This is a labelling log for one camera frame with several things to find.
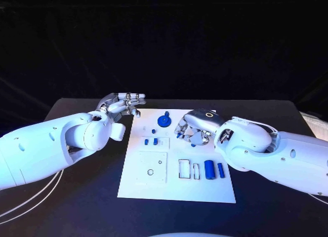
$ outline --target dark table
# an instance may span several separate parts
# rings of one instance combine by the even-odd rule
[[[88,112],[97,103],[99,99],[60,99],[47,120]],[[148,100],[139,108],[214,109],[226,119],[239,116],[280,131],[314,135],[289,101]],[[120,120],[127,127],[123,141],[110,139],[100,152],[65,169],[45,202],[0,225],[0,236],[143,237],[175,232],[328,236],[328,205],[252,171],[230,168],[237,204],[117,198],[132,120],[132,116]],[[21,204],[48,181],[0,191],[0,213]],[[41,199],[0,220],[22,213]]]

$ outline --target black backdrop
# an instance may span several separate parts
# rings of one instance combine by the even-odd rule
[[[292,100],[328,120],[328,6],[2,1],[0,136],[112,92]]]

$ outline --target robotic hand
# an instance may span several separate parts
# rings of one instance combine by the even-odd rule
[[[0,138],[0,190],[35,182],[103,149],[109,138],[122,141],[123,115],[136,115],[145,94],[112,93],[97,110],[38,123]]]
[[[191,135],[185,134],[188,127],[194,132]],[[215,152],[239,171],[253,170],[273,182],[309,194],[328,196],[327,141],[279,132],[269,125],[239,117],[224,121],[204,109],[192,110],[184,116],[175,134],[195,145],[208,144],[213,138]]]

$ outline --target white cable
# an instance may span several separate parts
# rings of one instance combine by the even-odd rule
[[[26,213],[44,202],[44,200],[48,198],[48,196],[52,194],[52,191],[55,190],[55,187],[57,187],[57,185],[58,185],[58,183],[60,183],[61,177],[62,177],[62,172],[61,172],[58,181],[57,181],[57,183],[55,183],[55,186],[54,186],[51,192],[48,193],[48,195],[45,196],[45,198],[42,199],[42,201],[41,201],[26,212],[23,212],[23,213],[22,213],[21,215],[18,215],[16,217],[11,218],[8,221],[0,222],[0,224],[9,222],[9,221],[12,221],[12,220],[15,220],[18,217],[21,217],[23,214],[26,214]]]
[[[22,207],[22,206],[44,192],[44,190],[47,189],[47,187],[52,184],[52,181],[54,181],[55,177],[58,176],[58,174],[60,174],[60,172],[55,174],[52,180],[49,181],[49,183],[47,184],[47,186],[44,187],[44,189],[42,189],[21,205],[18,205],[12,210],[9,210],[8,212],[5,212],[5,213],[0,215],[0,217],[5,216],[6,214],[9,214],[9,213],[11,213],[13,210],[16,210],[19,207]]]
[[[277,132],[277,130],[270,125],[267,125],[267,124],[264,124],[262,122],[256,122],[256,121],[247,120],[246,118],[240,118],[240,117],[231,117],[231,119],[240,119],[240,120],[244,120],[247,122],[252,122],[252,123],[256,123],[259,125],[263,125],[263,126],[266,126],[273,131],[273,133]]]
[[[327,201],[321,200],[318,197],[315,197],[312,194],[309,194],[318,201],[321,201],[322,203],[328,204]]]

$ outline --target small blue part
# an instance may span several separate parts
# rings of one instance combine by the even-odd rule
[[[161,127],[169,127],[171,125],[171,118],[169,118],[169,112],[165,112],[165,115],[159,117],[158,120],[159,126]]]
[[[220,172],[220,177],[224,178],[224,171],[223,171],[223,164],[218,163],[218,172]]]
[[[213,180],[215,179],[215,169],[214,169],[214,161],[207,160],[205,161],[205,178]]]

